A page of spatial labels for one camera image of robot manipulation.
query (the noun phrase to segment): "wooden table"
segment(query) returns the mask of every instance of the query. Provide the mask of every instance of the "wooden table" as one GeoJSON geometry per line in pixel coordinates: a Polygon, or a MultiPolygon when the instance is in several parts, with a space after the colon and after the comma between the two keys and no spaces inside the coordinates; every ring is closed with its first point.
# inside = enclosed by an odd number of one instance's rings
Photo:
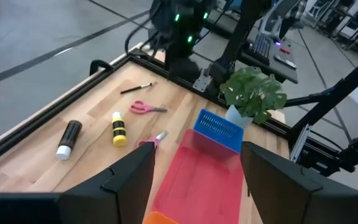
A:
{"type": "MultiPolygon", "coordinates": [[[[164,54],[157,54],[157,58],[163,60],[164,54]]],[[[90,78],[69,92],[81,88],[90,78]]],[[[202,108],[220,116],[225,113],[225,109],[214,103],[129,62],[0,157],[0,192],[63,192],[115,163],[135,149],[140,140],[167,130],[169,135],[161,142],[155,158],[153,186],[146,209],[148,214],[185,130],[193,127],[202,108]],[[158,81],[158,84],[151,88],[125,95],[119,93],[121,90],[154,81],[158,81]],[[129,106],[135,100],[166,107],[168,113],[131,113],[129,106]],[[121,111],[124,115],[128,138],[126,147],[116,148],[112,144],[111,115],[114,111],[121,111]],[[55,157],[57,144],[67,123],[72,119],[81,121],[83,129],[69,160],[60,161],[55,157]]],[[[282,113],[273,111],[272,114],[275,119],[284,122],[282,113]]],[[[254,124],[246,129],[244,139],[288,158],[286,140],[254,124]]],[[[245,181],[240,223],[261,223],[252,198],[247,197],[245,181]]]]}

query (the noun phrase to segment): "gray floor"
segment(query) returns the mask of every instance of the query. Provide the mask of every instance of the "gray floor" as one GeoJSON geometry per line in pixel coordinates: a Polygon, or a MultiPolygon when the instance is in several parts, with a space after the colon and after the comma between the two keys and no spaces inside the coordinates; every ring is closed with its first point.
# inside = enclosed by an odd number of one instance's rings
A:
{"type": "MultiPolygon", "coordinates": [[[[0,134],[87,77],[92,59],[111,61],[124,52],[127,34],[147,18],[151,0],[0,1],[0,134]]],[[[136,34],[131,45],[145,41],[136,34]]],[[[290,30],[299,84],[285,82],[289,98],[333,86],[358,65],[358,55],[341,50],[313,29],[290,30]]],[[[200,67],[217,59],[227,40],[209,34],[193,55],[200,67]]],[[[236,67],[246,65],[237,62],[236,67]]],[[[313,105],[285,108],[294,125],[313,105]]],[[[358,105],[346,98],[313,126],[313,131],[347,147],[358,137],[358,105]]],[[[358,171],[339,172],[333,179],[358,189],[358,171]]]]}

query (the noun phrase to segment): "blue basket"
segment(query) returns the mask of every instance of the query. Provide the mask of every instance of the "blue basket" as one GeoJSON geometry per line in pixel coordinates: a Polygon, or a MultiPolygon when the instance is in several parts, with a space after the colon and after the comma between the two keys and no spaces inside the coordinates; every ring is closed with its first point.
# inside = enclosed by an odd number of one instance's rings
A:
{"type": "Polygon", "coordinates": [[[241,152],[244,130],[218,115],[202,109],[193,129],[238,153],[241,152]]]}

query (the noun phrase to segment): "scissors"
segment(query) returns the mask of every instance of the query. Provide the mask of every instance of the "scissors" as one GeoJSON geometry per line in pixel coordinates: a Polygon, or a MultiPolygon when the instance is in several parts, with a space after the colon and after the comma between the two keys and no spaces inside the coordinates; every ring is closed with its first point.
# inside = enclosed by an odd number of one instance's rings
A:
{"type": "Polygon", "coordinates": [[[155,150],[157,150],[158,148],[158,144],[160,143],[160,141],[165,138],[168,134],[168,131],[163,131],[161,132],[157,137],[155,137],[155,139],[147,139],[147,140],[143,140],[141,141],[138,146],[141,146],[142,144],[146,143],[146,142],[154,142],[154,146],[155,146],[155,150]]]}
{"type": "Polygon", "coordinates": [[[135,101],[132,105],[130,110],[134,113],[139,113],[139,114],[144,114],[147,113],[149,111],[157,111],[157,112],[167,112],[168,110],[165,108],[155,108],[153,106],[149,106],[145,103],[143,103],[143,101],[137,100],[135,101]]]}

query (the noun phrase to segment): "pink tray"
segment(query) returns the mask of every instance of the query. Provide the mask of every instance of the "pink tray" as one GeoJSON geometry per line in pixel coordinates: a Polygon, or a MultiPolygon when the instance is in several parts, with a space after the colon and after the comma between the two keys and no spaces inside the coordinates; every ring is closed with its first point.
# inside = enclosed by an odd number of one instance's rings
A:
{"type": "Polygon", "coordinates": [[[187,130],[154,199],[153,210],[179,224],[239,223],[240,156],[187,130]]]}

